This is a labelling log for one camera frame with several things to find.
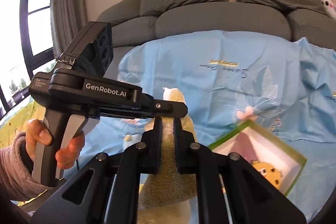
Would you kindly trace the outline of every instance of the yellow toy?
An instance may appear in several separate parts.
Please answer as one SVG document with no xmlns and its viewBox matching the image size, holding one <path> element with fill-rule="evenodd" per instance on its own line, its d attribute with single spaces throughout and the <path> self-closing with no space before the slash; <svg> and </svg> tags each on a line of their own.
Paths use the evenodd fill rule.
<svg viewBox="0 0 336 224">
<path fill-rule="evenodd" d="M 165 88 L 163 99 L 184 102 L 178 89 Z M 194 123 L 187 115 L 181 119 L 182 128 L 192 132 Z M 187 224 L 191 217 L 189 199 L 197 194 L 195 175 L 180 175 L 175 161 L 173 118 L 162 118 L 161 165 L 156 175 L 148 175 L 138 203 L 139 224 Z M 154 119 L 145 125 L 145 131 L 153 129 Z"/>
<path fill-rule="evenodd" d="M 252 166 L 261 173 L 276 189 L 280 189 L 281 173 L 272 164 L 254 161 Z"/>
</svg>

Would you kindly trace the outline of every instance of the gripper handle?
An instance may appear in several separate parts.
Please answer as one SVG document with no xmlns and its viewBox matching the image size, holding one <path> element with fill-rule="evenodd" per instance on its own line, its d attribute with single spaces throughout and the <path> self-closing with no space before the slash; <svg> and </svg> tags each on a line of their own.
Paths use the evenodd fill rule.
<svg viewBox="0 0 336 224">
<path fill-rule="evenodd" d="M 63 177 L 63 170 L 57 167 L 56 152 L 68 147 L 70 140 L 83 129 L 88 118 L 82 115 L 62 113 L 46 109 L 43 123 L 52 135 L 50 145 L 36 144 L 32 178 L 45 186 L 55 187 Z"/>
</svg>

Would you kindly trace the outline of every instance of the curtain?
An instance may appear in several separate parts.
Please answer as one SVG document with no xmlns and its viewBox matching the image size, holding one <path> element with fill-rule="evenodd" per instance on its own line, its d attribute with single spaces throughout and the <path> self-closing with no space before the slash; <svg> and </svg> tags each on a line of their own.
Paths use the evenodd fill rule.
<svg viewBox="0 0 336 224">
<path fill-rule="evenodd" d="M 84 0 L 51 0 L 53 52 L 58 58 L 87 23 Z"/>
</svg>

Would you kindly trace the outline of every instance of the window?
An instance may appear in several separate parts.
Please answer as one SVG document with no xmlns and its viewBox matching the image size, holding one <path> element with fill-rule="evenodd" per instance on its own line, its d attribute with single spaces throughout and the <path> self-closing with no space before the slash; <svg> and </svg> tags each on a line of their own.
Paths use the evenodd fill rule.
<svg viewBox="0 0 336 224">
<path fill-rule="evenodd" d="M 50 0 L 0 0 L 0 118 L 54 65 Z"/>
</svg>

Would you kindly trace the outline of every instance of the fuzzy plush toy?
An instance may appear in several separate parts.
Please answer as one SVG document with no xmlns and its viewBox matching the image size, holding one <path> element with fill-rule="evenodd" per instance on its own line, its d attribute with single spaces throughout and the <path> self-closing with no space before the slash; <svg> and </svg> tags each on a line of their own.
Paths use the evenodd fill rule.
<svg viewBox="0 0 336 224">
<path fill-rule="evenodd" d="M 321 0 L 328 17 L 336 20 L 336 7 L 331 0 Z"/>
<path fill-rule="evenodd" d="M 163 99 L 184 102 L 178 89 L 165 88 Z M 181 118 L 182 128 L 192 132 L 194 123 L 187 115 Z M 195 175 L 177 172 L 173 134 L 173 118 L 162 117 L 161 165 L 156 175 L 148 175 L 138 203 L 139 224 L 187 224 L 191 217 L 189 199 L 197 194 Z M 145 131 L 153 129 L 154 119 L 145 125 Z"/>
</svg>

